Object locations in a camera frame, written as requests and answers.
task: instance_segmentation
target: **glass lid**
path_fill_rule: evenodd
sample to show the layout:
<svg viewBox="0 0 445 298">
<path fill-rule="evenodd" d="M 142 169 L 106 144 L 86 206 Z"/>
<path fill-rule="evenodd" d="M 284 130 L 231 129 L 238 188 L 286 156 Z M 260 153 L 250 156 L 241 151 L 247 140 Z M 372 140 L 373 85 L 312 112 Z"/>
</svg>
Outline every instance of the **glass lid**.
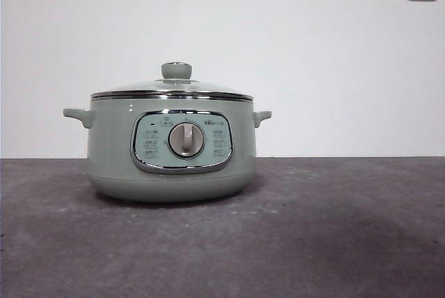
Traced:
<svg viewBox="0 0 445 298">
<path fill-rule="evenodd" d="M 131 84 L 107 92 L 93 93 L 91 99 L 130 99 L 161 96 L 172 99 L 253 100 L 251 96 L 231 88 L 191 80 L 192 66 L 183 62 L 163 64 L 161 71 L 163 79 Z"/>
</svg>

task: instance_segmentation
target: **lid knob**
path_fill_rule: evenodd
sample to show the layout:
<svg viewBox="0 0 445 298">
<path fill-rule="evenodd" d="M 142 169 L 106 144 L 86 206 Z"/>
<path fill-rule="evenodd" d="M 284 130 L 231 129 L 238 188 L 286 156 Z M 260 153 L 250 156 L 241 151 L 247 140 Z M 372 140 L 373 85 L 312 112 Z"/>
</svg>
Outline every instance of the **lid knob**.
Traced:
<svg viewBox="0 0 445 298">
<path fill-rule="evenodd" d="M 183 62 L 162 64 L 161 71 L 165 79 L 190 79 L 192 76 L 192 66 Z"/>
</svg>

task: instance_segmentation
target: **multi-cooker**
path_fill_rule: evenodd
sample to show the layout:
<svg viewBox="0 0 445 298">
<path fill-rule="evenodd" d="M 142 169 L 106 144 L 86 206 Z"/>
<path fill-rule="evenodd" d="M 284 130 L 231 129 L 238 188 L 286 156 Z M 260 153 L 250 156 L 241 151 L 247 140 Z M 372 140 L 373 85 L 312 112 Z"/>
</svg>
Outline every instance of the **multi-cooker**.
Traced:
<svg viewBox="0 0 445 298">
<path fill-rule="evenodd" d="M 91 95 L 66 117 L 88 129 L 88 177 L 134 201 L 192 201 L 241 190 L 254 176 L 255 132 L 271 112 L 253 98 L 190 80 L 191 65 L 162 65 L 163 79 Z"/>
</svg>

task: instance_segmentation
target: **gray carpet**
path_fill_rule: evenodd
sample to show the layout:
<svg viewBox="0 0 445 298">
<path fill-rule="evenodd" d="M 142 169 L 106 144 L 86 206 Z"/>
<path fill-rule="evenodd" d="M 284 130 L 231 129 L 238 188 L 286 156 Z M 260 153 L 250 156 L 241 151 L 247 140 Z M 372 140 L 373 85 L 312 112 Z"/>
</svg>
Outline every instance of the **gray carpet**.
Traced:
<svg viewBox="0 0 445 298">
<path fill-rule="evenodd" d="M 2 297 L 445 297 L 445 158 L 263 158 L 233 197 L 96 193 L 2 160 Z"/>
</svg>

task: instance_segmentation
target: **chrome panel trim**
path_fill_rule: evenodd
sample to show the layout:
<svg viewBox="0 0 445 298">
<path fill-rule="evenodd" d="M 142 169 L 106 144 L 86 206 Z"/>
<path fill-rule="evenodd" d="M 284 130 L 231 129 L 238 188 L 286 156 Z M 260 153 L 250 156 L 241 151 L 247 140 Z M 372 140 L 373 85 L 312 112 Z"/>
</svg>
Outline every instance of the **chrome panel trim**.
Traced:
<svg viewBox="0 0 445 298">
<path fill-rule="evenodd" d="M 211 165 L 203 165 L 203 166 L 183 166 L 183 167 L 168 167 L 168 166 L 153 165 L 150 163 L 146 163 L 143 159 L 139 158 L 138 154 L 136 153 L 136 131 L 138 130 L 139 121 L 147 115 L 180 114 L 180 113 L 212 114 L 212 115 L 221 116 L 223 119 L 225 119 L 225 121 L 227 122 L 227 126 L 229 128 L 229 136 L 230 136 L 229 155 L 223 161 L 220 161 L 219 163 L 215 163 L 215 164 L 211 164 Z M 189 109 L 155 110 L 155 111 L 151 111 L 151 112 L 145 112 L 136 118 L 136 121 L 134 122 L 134 125 L 133 125 L 133 131 L 131 132 L 131 142 L 130 142 L 131 159 L 133 160 L 133 162 L 137 168 L 141 169 L 142 171 L 149 172 L 149 173 L 194 174 L 194 173 L 205 173 L 205 172 L 217 171 L 219 169 L 222 169 L 224 166 L 226 166 L 228 164 L 228 162 L 232 158 L 233 149 L 234 149 L 234 143 L 233 143 L 233 139 L 232 139 L 232 128 L 230 127 L 229 120 L 223 114 L 218 113 L 218 112 L 210 112 L 210 111 L 203 111 L 203 110 L 189 110 Z"/>
</svg>

